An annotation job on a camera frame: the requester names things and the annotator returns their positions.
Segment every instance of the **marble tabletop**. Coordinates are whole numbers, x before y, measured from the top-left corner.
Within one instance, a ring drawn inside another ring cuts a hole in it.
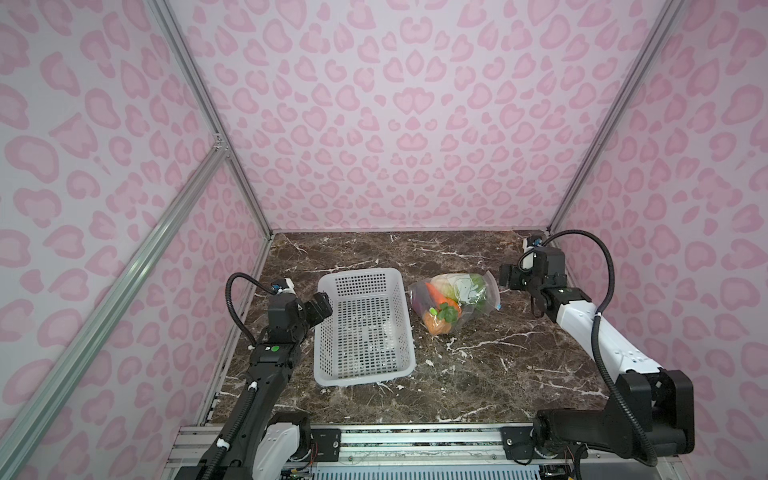
[[[390,266],[411,283],[440,273],[498,277],[502,262],[518,259],[526,232],[398,232],[277,234],[261,278],[290,277],[308,299],[321,276]],[[456,334],[430,336],[410,312],[417,366],[390,382],[321,387],[313,376],[313,334],[304,360],[276,410],[300,409],[313,423],[527,422],[538,409],[599,409],[607,399],[594,362],[547,317],[532,316],[529,298],[501,290],[502,309],[478,316]],[[257,297],[246,324],[266,325],[266,298]],[[214,409],[226,421],[248,367],[241,337]]]

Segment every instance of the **plastic bag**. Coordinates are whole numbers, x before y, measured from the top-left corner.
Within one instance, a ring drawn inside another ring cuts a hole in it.
[[[432,335],[456,332],[475,312],[501,309],[498,284],[491,272],[445,273],[408,288],[411,308]]]

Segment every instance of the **diagonal metal beam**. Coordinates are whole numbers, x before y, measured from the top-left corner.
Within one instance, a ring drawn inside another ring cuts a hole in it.
[[[560,203],[557,211],[554,212],[552,222],[550,222],[547,229],[549,233],[556,233],[565,221],[568,211],[576,201],[576,196],[581,191],[581,187],[584,186],[584,182],[587,181],[592,167],[598,162],[605,144],[616,130],[624,112],[629,108],[632,98],[637,93],[637,89],[640,88],[645,75],[650,70],[654,61],[661,53],[664,44],[667,43],[667,39],[670,37],[677,21],[682,17],[681,13],[685,10],[686,4],[687,0],[667,0],[661,8],[661,13],[656,18],[654,26],[651,27],[650,33],[640,49],[640,53],[637,54],[632,68],[627,73],[626,80],[621,85],[614,103],[608,110],[605,120],[603,120],[603,124],[587,149],[584,160],[579,165],[578,170],[576,170],[573,180],[568,185],[563,201]]]
[[[218,146],[208,152],[42,385],[19,412],[0,444],[1,480],[16,478],[27,464],[226,156],[227,152]]]
[[[272,229],[270,229],[269,223],[266,221],[259,201],[253,191],[248,177],[245,174],[243,165],[237,156],[237,152],[232,148],[232,141],[227,135],[227,129],[224,128],[219,112],[216,110],[213,98],[210,96],[210,92],[205,86],[202,75],[195,64],[194,58],[187,47],[187,43],[184,40],[184,33],[181,31],[174,10],[170,7],[167,0],[145,0],[149,5],[150,10],[154,14],[160,29],[165,35],[165,39],[170,46],[171,52],[174,54],[181,72],[187,79],[187,82],[192,88],[192,94],[197,99],[197,103],[200,105],[200,110],[205,117],[208,126],[211,131],[216,135],[220,141],[224,143],[224,148],[232,150],[231,158],[227,161],[230,163],[234,173],[237,186],[240,191],[243,192],[243,196],[246,198],[248,207],[253,212],[253,215],[258,220],[262,233],[266,238],[272,236]]]

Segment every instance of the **basket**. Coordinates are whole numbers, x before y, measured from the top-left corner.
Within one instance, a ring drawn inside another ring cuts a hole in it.
[[[394,268],[325,275],[333,315],[315,328],[315,380],[321,386],[385,382],[416,366],[402,276]]]

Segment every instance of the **pink patterned wall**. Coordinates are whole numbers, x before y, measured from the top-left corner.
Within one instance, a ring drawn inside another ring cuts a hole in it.
[[[0,3],[1,435],[212,137],[141,0]]]
[[[693,2],[564,226],[611,248],[608,319],[694,381],[694,480],[768,471],[766,24],[765,2]],[[600,251],[564,249],[601,298]]]
[[[19,478],[144,479],[164,467],[232,325],[224,283],[253,271],[258,232],[222,166]],[[236,305],[245,287],[234,284]]]
[[[547,225],[661,0],[173,0],[277,230]]]

